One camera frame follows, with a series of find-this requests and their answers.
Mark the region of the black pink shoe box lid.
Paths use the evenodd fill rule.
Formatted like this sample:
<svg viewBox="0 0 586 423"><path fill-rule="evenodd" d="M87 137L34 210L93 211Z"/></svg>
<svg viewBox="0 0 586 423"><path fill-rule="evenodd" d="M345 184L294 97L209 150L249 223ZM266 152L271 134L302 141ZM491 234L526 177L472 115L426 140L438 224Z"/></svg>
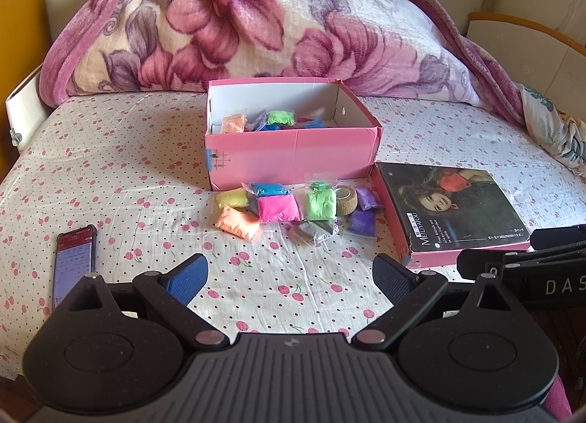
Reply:
<svg viewBox="0 0 586 423"><path fill-rule="evenodd" d="M485 170L378 161L371 178L408 267L451 265L469 248L529 248L530 232Z"/></svg>

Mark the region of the orange clay bag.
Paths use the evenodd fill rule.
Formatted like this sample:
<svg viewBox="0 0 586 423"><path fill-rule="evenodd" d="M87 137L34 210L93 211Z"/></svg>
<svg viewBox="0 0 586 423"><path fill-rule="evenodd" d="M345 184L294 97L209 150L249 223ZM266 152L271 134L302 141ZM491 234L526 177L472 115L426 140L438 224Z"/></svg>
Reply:
<svg viewBox="0 0 586 423"><path fill-rule="evenodd" d="M222 209L215 222L215 227L249 242L256 240L262 232L259 217L232 207Z"/></svg>
<svg viewBox="0 0 586 423"><path fill-rule="evenodd" d="M220 132L225 133L243 133L245 132L247 118L245 114L227 115L222 119Z"/></svg>

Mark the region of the magenta clay bag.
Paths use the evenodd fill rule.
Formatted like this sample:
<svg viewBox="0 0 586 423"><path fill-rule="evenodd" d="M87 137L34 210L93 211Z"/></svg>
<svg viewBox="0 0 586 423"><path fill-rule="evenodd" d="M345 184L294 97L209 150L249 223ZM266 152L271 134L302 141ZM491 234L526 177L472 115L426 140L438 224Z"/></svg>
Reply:
<svg viewBox="0 0 586 423"><path fill-rule="evenodd" d="M300 212L291 195L274 195L257 199L258 217L261 223L298 222Z"/></svg>

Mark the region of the dark purple clay bag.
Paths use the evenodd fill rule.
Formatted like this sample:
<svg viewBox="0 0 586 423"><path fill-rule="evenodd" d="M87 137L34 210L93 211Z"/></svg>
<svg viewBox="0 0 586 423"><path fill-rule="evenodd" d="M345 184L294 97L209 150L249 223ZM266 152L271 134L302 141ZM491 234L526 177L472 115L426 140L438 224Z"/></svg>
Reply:
<svg viewBox="0 0 586 423"><path fill-rule="evenodd" d="M361 237L374 238L375 224L377 223L377 213L375 210L354 210L349 217L349 224L346 228L349 233L360 235Z"/></svg>

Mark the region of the light purple clay bag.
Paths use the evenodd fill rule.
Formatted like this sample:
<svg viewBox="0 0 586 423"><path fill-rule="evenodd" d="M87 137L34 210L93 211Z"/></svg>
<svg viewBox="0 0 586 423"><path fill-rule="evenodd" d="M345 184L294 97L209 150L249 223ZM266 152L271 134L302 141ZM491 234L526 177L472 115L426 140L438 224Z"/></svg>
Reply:
<svg viewBox="0 0 586 423"><path fill-rule="evenodd" d="M382 208L381 200L378 199L378 195L374 193L369 187L357 187L357 204L362 211L378 210Z"/></svg>

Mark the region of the red smartphone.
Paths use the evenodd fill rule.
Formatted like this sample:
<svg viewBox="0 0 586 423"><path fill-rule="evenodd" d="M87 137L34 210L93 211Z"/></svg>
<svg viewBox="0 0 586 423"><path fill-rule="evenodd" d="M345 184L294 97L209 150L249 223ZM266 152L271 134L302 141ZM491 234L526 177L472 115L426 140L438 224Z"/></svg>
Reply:
<svg viewBox="0 0 586 423"><path fill-rule="evenodd" d="M60 305L78 280L95 271L96 237L94 225L58 235L53 264L53 308Z"/></svg>

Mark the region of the tan bandage tape roll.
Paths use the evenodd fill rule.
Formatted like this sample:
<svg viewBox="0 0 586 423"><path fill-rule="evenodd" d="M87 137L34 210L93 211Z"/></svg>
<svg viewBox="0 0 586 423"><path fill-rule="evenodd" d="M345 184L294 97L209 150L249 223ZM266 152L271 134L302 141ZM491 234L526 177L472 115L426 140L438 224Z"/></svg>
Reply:
<svg viewBox="0 0 586 423"><path fill-rule="evenodd" d="M337 201L337 216L345 217L357 209L356 189L348 185L339 185L335 189Z"/></svg>

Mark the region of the grey clay bag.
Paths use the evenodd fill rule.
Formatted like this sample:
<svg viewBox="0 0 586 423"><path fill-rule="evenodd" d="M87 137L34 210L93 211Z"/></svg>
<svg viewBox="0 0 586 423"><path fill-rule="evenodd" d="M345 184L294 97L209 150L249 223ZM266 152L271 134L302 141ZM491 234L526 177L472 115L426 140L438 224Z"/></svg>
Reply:
<svg viewBox="0 0 586 423"><path fill-rule="evenodd" d="M312 244L322 244L339 234L340 228L334 220L303 220L296 231L304 240Z"/></svg>

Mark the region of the yellow clay bag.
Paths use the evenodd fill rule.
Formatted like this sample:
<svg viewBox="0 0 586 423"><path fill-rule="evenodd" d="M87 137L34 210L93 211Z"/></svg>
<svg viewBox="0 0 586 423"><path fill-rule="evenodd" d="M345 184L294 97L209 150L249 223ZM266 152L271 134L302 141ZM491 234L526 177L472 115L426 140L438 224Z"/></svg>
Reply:
<svg viewBox="0 0 586 423"><path fill-rule="evenodd" d="M223 210L225 207L246 209L249 205L247 190L239 187L233 190L219 192L215 195L215 203L218 205L219 210Z"/></svg>

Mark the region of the cherry print bed sheet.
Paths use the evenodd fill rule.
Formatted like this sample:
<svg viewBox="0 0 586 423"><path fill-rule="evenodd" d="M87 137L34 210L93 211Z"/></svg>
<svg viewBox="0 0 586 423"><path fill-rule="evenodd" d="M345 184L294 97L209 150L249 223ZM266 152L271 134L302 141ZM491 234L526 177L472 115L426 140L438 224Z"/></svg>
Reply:
<svg viewBox="0 0 586 423"><path fill-rule="evenodd" d="M584 181L521 130L470 105L366 99L383 128L378 157L489 171L530 229L585 220ZM388 302L371 262L393 253L385 220L372 238L313 244L288 224L257 241L215 227L204 151L205 97L77 98L41 126L1 185L1 374L21 370L49 317L59 234L92 225L96 269L127 282L205 255L209 279L191 308L223 333L353 335Z"/></svg>

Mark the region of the patterned pillow cloth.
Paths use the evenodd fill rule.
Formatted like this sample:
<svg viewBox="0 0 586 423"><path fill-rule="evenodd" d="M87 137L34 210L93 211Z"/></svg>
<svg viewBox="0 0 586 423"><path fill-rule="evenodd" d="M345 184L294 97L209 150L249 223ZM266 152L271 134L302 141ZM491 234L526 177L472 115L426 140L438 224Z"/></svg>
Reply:
<svg viewBox="0 0 586 423"><path fill-rule="evenodd" d="M530 137L575 175L585 177L585 122L555 108L536 89L516 85Z"/></svg>

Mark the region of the orange clay bag in box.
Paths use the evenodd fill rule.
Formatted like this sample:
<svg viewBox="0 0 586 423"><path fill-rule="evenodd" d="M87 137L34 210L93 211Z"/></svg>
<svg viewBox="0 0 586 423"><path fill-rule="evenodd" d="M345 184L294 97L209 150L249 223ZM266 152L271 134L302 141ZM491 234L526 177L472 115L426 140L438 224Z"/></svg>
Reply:
<svg viewBox="0 0 586 423"><path fill-rule="evenodd" d="M243 133L245 132L247 118L245 114L227 115L222 119L220 132L225 133Z"/></svg>

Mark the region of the pink cardboard shoe box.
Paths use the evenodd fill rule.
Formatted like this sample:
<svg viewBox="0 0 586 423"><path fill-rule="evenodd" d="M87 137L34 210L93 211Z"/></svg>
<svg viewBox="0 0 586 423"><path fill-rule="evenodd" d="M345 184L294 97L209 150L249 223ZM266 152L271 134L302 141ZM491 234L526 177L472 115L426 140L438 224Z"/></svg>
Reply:
<svg viewBox="0 0 586 423"><path fill-rule="evenodd" d="M322 129L223 133L222 120L243 114L291 111L298 120L321 120ZM313 179L367 176L382 126L341 81L327 78L247 78L209 84L205 106L205 165L212 190L243 183L300 184Z"/></svg>

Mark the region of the green clay bag in box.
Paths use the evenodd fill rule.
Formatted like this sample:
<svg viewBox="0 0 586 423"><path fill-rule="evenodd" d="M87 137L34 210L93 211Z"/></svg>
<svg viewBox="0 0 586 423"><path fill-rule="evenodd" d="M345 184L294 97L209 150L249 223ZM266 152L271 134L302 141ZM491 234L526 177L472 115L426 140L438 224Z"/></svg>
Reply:
<svg viewBox="0 0 586 423"><path fill-rule="evenodd" d="M269 111L267 113L267 125L289 125L296 123L295 114L291 111Z"/></svg>

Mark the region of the floral pink fleece blanket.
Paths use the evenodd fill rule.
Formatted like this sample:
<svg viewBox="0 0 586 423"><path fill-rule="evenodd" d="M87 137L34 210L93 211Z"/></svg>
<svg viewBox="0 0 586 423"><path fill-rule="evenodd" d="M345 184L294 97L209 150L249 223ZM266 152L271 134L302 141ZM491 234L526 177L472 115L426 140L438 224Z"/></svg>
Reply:
<svg viewBox="0 0 586 423"><path fill-rule="evenodd" d="M504 68L438 0L88 0L39 94L205 91L215 80L328 78L361 97L460 101L522 125Z"/></svg>

